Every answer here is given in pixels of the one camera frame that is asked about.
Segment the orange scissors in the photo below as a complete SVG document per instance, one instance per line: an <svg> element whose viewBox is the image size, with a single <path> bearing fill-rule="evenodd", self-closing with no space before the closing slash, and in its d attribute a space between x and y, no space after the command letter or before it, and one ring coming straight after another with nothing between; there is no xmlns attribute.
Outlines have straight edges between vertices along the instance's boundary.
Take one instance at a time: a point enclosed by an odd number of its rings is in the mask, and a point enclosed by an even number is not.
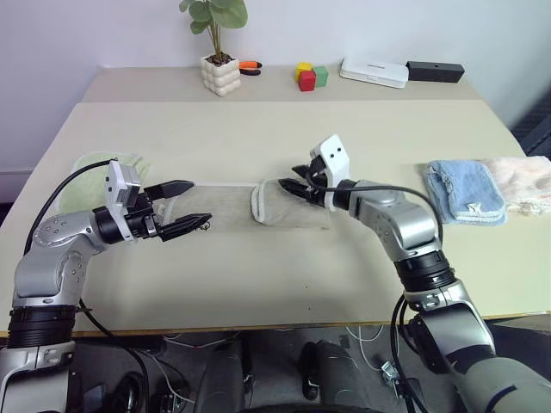
<svg viewBox="0 0 551 413"><path fill-rule="evenodd" d="M258 76L261 71L262 63L254 62L252 60L239 63L239 71L242 75Z"/></svg>

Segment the toy block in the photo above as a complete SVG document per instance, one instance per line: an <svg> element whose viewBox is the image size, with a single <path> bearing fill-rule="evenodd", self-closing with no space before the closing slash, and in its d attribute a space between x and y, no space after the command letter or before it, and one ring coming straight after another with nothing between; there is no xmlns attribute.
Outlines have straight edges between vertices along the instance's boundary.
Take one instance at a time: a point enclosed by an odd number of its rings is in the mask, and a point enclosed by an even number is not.
<svg viewBox="0 0 551 413"><path fill-rule="evenodd" d="M302 71L299 75L299 88L303 92L310 92L316 87L316 74L314 71Z"/></svg>
<svg viewBox="0 0 551 413"><path fill-rule="evenodd" d="M313 71L316 74L316 88L323 88L326 86L329 73L325 66L316 66L313 68Z"/></svg>
<svg viewBox="0 0 551 413"><path fill-rule="evenodd" d="M296 72L294 74L294 80L299 81L299 76L302 71L310 71L312 69L312 64L308 62L300 62L296 66Z"/></svg>

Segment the pink towel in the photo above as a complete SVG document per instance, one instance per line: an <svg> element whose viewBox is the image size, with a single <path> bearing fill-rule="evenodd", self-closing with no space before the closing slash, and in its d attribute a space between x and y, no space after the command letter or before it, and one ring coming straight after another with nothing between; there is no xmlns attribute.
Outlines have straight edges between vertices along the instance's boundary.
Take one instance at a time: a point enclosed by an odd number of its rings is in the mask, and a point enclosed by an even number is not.
<svg viewBox="0 0 551 413"><path fill-rule="evenodd" d="M497 157L484 163L507 203L507 210L551 213L551 162L546 157Z"/></svg>

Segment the green block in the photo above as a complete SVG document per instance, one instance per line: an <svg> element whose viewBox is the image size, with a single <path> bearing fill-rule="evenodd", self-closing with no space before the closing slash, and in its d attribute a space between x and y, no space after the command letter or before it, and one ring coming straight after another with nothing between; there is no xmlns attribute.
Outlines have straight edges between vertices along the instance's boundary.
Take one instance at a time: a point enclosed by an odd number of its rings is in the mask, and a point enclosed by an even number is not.
<svg viewBox="0 0 551 413"><path fill-rule="evenodd" d="M316 88L326 86L329 73L325 66L316 66L313 68L313 71L316 73Z"/></svg>

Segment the white box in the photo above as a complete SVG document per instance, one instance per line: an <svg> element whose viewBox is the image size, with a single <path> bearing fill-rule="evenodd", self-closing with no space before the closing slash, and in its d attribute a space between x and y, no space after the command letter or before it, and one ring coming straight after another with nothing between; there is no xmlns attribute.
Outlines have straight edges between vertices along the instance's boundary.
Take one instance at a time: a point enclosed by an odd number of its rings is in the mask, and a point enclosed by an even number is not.
<svg viewBox="0 0 551 413"><path fill-rule="evenodd" d="M345 58L341 66L341 77L403 89L406 86L409 71L404 65L395 63Z"/></svg>

